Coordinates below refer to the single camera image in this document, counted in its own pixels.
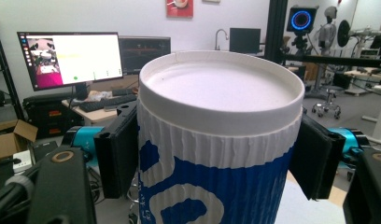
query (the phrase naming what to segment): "storage case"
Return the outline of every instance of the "storage case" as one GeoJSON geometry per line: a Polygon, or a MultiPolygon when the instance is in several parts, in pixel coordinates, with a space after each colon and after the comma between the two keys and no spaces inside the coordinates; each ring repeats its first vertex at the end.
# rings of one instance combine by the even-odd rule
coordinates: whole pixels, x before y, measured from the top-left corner
{"type": "Polygon", "coordinates": [[[27,121],[38,128],[36,138],[46,138],[65,134],[73,126],[83,125],[83,118],[62,100],[70,99],[71,93],[32,96],[23,100],[27,121]]]}

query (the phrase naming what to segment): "computer monitor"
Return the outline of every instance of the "computer monitor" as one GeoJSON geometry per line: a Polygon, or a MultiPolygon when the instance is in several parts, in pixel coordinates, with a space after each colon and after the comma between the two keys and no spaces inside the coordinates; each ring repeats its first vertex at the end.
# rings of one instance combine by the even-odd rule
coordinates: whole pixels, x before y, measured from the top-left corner
{"type": "Polygon", "coordinates": [[[229,51],[257,54],[260,52],[261,29],[231,28],[229,37],[229,51]]]}
{"type": "Polygon", "coordinates": [[[122,77],[117,33],[18,32],[18,38],[34,91],[84,91],[88,81],[122,77]]]}
{"type": "Polygon", "coordinates": [[[137,75],[148,62],[171,53],[171,38],[163,36],[119,36],[124,75],[137,75]]]}

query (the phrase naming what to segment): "paper cup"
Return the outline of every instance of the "paper cup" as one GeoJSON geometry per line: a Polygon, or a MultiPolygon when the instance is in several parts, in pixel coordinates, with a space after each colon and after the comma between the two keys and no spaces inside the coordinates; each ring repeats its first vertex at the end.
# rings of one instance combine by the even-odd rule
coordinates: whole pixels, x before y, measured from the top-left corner
{"type": "Polygon", "coordinates": [[[140,219],[274,223],[304,86],[275,63],[223,51],[163,56],[140,73],[140,219]]]}

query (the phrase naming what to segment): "mannequin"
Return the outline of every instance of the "mannequin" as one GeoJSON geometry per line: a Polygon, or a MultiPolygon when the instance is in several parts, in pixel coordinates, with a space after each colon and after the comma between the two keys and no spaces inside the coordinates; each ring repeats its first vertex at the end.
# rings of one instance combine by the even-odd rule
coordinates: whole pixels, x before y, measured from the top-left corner
{"type": "Polygon", "coordinates": [[[336,7],[327,7],[324,15],[327,18],[327,24],[319,29],[318,46],[321,47],[321,55],[330,55],[330,49],[336,36],[336,26],[332,20],[336,19],[336,7]]]}

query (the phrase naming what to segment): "faucet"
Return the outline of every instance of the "faucet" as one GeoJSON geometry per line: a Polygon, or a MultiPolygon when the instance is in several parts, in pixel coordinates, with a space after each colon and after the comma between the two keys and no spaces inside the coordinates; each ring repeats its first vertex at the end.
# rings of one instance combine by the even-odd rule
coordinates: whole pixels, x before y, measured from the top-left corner
{"type": "Polygon", "coordinates": [[[226,40],[229,39],[228,34],[226,34],[226,31],[224,31],[223,29],[219,29],[219,30],[217,30],[217,32],[216,32],[216,47],[215,47],[215,50],[219,50],[219,46],[217,45],[217,39],[218,39],[218,33],[219,33],[220,31],[223,31],[223,33],[225,33],[226,40]]]}

